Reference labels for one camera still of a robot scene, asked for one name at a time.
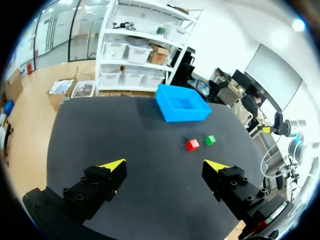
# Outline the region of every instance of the blue plastic bin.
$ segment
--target blue plastic bin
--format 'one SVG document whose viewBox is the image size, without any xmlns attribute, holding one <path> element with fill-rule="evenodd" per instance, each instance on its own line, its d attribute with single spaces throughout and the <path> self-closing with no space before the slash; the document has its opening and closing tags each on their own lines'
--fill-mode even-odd
<svg viewBox="0 0 320 240">
<path fill-rule="evenodd" d="M 14 108 L 14 101 L 10 100 L 4 105 L 3 111 L 9 117 L 13 108 Z"/>
<path fill-rule="evenodd" d="M 211 113 L 194 89 L 159 84 L 155 99 L 167 123 L 203 121 Z"/>
</svg>

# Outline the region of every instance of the red cube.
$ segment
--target red cube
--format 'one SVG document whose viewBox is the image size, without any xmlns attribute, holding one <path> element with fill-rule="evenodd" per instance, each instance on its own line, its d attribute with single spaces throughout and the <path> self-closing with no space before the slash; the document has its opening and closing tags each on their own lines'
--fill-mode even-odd
<svg viewBox="0 0 320 240">
<path fill-rule="evenodd" d="M 196 150 L 200 145 L 196 139 L 192 139 L 186 143 L 186 149 L 191 152 Z"/>
</svg>

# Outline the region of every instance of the glass wall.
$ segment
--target glass wall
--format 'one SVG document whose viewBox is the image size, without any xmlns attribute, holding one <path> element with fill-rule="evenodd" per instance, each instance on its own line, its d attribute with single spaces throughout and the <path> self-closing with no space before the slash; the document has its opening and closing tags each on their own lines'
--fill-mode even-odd
<svg viewBox="0 0 320 240">
<path fill-rule="evenodd" d="M 30 21 L 11 56 L 7 75 L 78 60 L 96 59 L 109 0 L 56 0 Z"/>
<path fill-rule="evenodd" d="M 35 37 L 35 68 L 68 62 L 70 29 L 78 0 L 56 1 L 42 10 Z"/>
<path fill-rule="evenodd" d="M 70 61 L 95 59 L 98 38 L 109 1 L 81 0 L 70 40 Z"/>
</svg>

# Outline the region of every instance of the black tabletop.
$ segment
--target black tabletop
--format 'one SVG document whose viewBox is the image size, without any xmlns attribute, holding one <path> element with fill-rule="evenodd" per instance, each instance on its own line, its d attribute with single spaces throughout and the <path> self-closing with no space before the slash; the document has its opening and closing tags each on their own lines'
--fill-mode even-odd
<svg viewBox="0 0 320 240">
<path fill-rule="evenodd" d="M 231 109 L 210 107 L 205 121 L 166 123 L 154 98 L 68 100 L 52 129 L 47 185 L 62 196 L 85 168 L 125 158 L 127 178 L 85 226 L 118 240 L 223 240 L 239 221 L 202 179 L 203 161 L 238 165 L 260 187 L 263 156 Z M 191 139 L 200 147 L 188 152 Z"/>
</svg>

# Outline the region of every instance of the red fire extinguisher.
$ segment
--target red fire extinguisher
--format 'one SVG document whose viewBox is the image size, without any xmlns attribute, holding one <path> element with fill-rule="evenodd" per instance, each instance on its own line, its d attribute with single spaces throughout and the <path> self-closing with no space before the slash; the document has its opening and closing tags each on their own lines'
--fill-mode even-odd
<svg viewBox="0 0 320 240">
<path fill-rule="evenodd" d="M 27 73 L 28 73 L 28 75 L 32 74 L 32 66 L 31 66 L 31 62 L 28 62 L 28 64 L 26 65 L 26 69 L 27 69 Z"/>
</svg>

